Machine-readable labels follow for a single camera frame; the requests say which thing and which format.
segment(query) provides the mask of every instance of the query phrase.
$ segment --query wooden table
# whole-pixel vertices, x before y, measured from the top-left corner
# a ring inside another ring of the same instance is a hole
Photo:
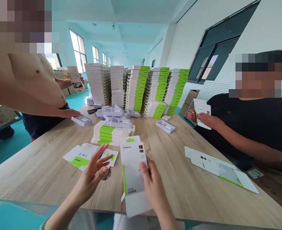
[[[90,106],[80,109],[87,114]],[[81,170],[62,157],[77,144],[91,143],[94,124],[100,118],[88,115],[93,125],[80,127],[66,119],[0,165],[0,200],[59,206],[70,193]],[[194,166],[185,157],[184,146],[228,161],[178,115],[168,123],[176,131],[167,134],[155,126],[159,119],[132,118],[161,174],[166,195],[177,219],[228,225],[282,229],[282,207],[258,186],[255,194]],[[119,147],[110,146],[119,151]],[[123,177],[121,157],[111,177],[102,181],[82,208],[125,213],[121,204]]]

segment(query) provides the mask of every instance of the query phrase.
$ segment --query dark shorts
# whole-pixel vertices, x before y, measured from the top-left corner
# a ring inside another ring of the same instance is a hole
[[[61,110],[69,109],[68,103],[65,104]],[[60,117],[45,117],[37,115],[29,115],[22,113],[25,129],[30,136],[35,140],[44,133],[55,127],[65,118]]]

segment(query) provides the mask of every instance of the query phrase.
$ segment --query blue floor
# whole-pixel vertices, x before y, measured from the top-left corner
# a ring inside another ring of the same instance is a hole
[[[66,97],[71,109],[78,110],[86,104],[85,98],[90,90],[85,93],[73,94]],[[190,126],[194,125],[184,119]],[[11,126],[15,133],[8,140],[0,140],[0,164],[13,156],[16,152],[27,146],[30,142],[30,136],[25,130],[22,121],[18,121]],[[107,213],[97,213],[97,229],[108,230],[113,228],[113,215]],[[9,202],[0,201],[0,230],[34,230],[39,229],[45,217],[39,216],[20,206]]]

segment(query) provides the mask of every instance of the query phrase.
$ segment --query window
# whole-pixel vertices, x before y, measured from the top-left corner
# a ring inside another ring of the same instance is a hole
[[[93,50],[94,63],[99,63],[98,48],[96,48],[95,46],[92,46],[92,50]]]
[[[250,4],[205,31],[191,65],[188,82],[216,79],[258,4]]]
[[[45,53],[44,55],[54,70],[56,70],[59,67],[62,67],[60,57],[58,54]]]
[[[103,64],[107,65],[107,56],[103,53]]]
[[[84,49],[83,38],[71,30],[70,30],[70,34],[71,34],[71,40],[73,44],[73,50],[75,54],[78,72],[85,73],[86,69],[84,67],[84,63],[87,63],[87,57],[86,57],[86,51]]]

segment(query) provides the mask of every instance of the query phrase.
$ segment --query white ceiling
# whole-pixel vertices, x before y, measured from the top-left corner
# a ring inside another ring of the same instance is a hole
[[[182,1],[67,0],[67,21],[77,23],[110,56],[141,61]]]

